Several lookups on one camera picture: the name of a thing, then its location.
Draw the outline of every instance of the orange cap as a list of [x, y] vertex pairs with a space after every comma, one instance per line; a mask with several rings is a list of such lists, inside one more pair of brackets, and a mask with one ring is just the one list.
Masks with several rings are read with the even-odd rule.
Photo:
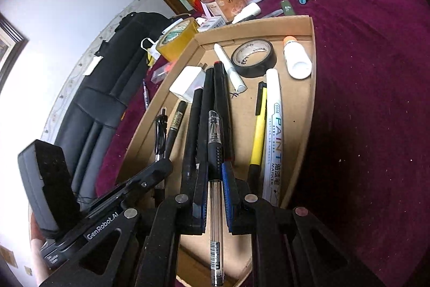
[[283, 45], [285, 45], [288, 41], [297, 41], [297, 39], [293, 36], [287, 36], [284, 38]]

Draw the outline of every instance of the cardboard tray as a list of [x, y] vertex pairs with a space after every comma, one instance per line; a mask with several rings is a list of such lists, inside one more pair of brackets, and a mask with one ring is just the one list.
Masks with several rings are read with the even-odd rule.
[[[288, 74], [282, 45], [282, 40], [285, 36], [296, 37], [305, 47], [313, 63], [312, 74], [309, 78], [296, 80]], [[206, 63], [211, 66], [218, 60], [213, 50], [214, 43], [219, 43], [225, 49], [227, 55], [230, 56], [239, 45], [258, 38], [269, 40], [273, 44], [277, 55], [275, 68], [279, 72], [281, 83], [284, 137], [281, 207], [285, 208], [287, 206], [302, 166], [315, 100], [317, 77], [315, 36], [312, 18], [308, 16], [253, 20], [196, 34], [161, 84], [150, 103], [149, 109], [137, 127], [118, 176], [118, 182], [128, 179], [147, 164], [153, 162], [153, 120], [158, 115], [161, 107], [164, 106], [169, 114], [168, 125], [170, 126], [179, 100], [169, 92], [169, 87], [182, 69], [186, 65], [197, 66], [198, 63]], [[260, 81], [265, 80], [265, 77], [244, 78], [243, 80], [248, 89], [231, 99], [231, 111], [235, 150], [234, 173], [237, 178], [246, 180], [254, 138], [257, 86]], [[229, 88], [229, 91], [234, 91], [231, 84]], [[166, 180], [166, 196], [179, 193], [182, 155], [190, 108], [191, 105], [189, 104], [171, 153], [170, 158], [173, 162], [174, 170]], [[153, 207], [150, 195], [148, 194], [139, 205]], [[186, 286], [209, 287], [211, 285], [209, 241], [209, 226], [207, 226], [206, 233], [202, 236], [181, 236], [177, 278]], [[224, 218], [224, 270], [226, 276], [224, 285], [240, 286], [249, 275], [251, 268], [250, 235], [232, 236], [228, 232]]]

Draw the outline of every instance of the roll of tape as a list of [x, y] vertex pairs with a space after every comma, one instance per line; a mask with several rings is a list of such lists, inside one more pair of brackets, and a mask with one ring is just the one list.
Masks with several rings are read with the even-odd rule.
[[273, 45], [264, 39], [254, 39], [242, 44], [231, 56], [231, 63], [242, 77], [262, 77], [276, 65]]
[[198, 28], [198, 23], [192, 17], [183, 20], [160, 38], [156, 50], [168, 61], [175, 61], [194, 38]]

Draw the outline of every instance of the silver screw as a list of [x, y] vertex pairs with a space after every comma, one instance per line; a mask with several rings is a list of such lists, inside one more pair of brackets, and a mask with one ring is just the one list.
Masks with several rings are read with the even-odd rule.
[[309, 211], [305, 207], [297, 207], [295, 212], [298, 216], [306, 216], [309, 214]]
[[175, 201], [178, 203], [185, 203], [188, 201], [188, 196], [186, 194], [176, 195]]
[[254, 194], [247, 194], [245, 196], [245, 201], [248, 203], [254, 203], [257, 202], [259, 200], [259, 198], [257, 196], [255, 196]]
[[128, 208], [124, 211], [124, 216], [127, 219], [131, 219], [134, 218], [137, 215], [137, 210], [136, 208]]

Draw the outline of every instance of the picture frame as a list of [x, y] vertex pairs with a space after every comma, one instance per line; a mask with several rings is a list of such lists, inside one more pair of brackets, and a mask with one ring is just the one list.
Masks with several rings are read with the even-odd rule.
[[0, 14], [0, 94], [28, 40]]

